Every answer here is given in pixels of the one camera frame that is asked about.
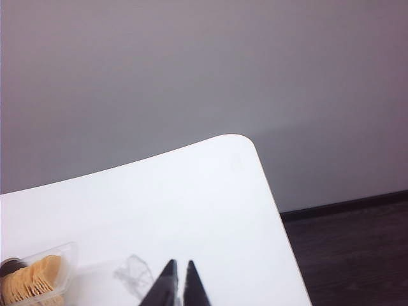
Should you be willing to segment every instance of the transparent plastic wrap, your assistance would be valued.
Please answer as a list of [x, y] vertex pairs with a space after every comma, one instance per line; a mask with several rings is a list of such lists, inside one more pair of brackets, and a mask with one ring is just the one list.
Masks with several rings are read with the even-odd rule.
[[[21, 259], [21, 268], [2, 278], [2, 305], [63, 306], [77, 266], [77, 245], [63, 244]], [[51, 270], [52, 282], [44, 276]]]

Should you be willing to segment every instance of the dark wooden floor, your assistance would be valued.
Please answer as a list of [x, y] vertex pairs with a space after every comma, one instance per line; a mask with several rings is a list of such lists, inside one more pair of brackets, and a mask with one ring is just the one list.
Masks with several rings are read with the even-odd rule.
[[408, 201], [284, 225], [314, 306], [408, 305]]

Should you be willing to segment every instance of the plastic container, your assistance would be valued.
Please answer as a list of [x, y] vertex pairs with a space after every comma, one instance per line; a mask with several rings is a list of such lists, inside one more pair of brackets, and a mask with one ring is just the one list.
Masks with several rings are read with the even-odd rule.
[[48, 255], [57, 255], [61, 257], [61, 267], [54, 282], [54, 290], [37, 295], [25, 300], [8, 304], [12, 306], [62, 306], [64, 305], [64, 293], [69, 288], [71, 280], [75, 274], [77, 266], [77, 245], [74, 242], [53, 247], [52, 249], [37, 253], [22, 261], [30, 266], [36, 261], [43, 259]]

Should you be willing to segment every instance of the stacked chips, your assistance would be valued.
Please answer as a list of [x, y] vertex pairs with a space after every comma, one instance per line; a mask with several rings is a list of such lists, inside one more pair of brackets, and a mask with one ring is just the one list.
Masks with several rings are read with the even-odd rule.
[[[21, 268], [1, 279], [1, 305], [9, 305], [54, 290], [55, 279], [61, 267], [61, 257], [49, 255], [31, 266]], [[42, 300], [43, 306], [61, 306], [61, 296]]]

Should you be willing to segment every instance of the baseboard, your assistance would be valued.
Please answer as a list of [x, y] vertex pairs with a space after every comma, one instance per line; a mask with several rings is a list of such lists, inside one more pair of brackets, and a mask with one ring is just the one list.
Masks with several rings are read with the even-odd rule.
[[322, 205], [318, 207], [293, 210], [291, 212], [283, 212], [280, 214], [280, 217], [282, 218], [283, 222], [290, 222], [313, 217], [321, 217], [324, 215], [339, 214], [341, 212], [348, 212], [367, 207], [387, 205], [400, 201], [408, 201], [408, 190], [399, 191], [397, 193], [382, 194], [379, 196], [371, 196], [358, 200]]

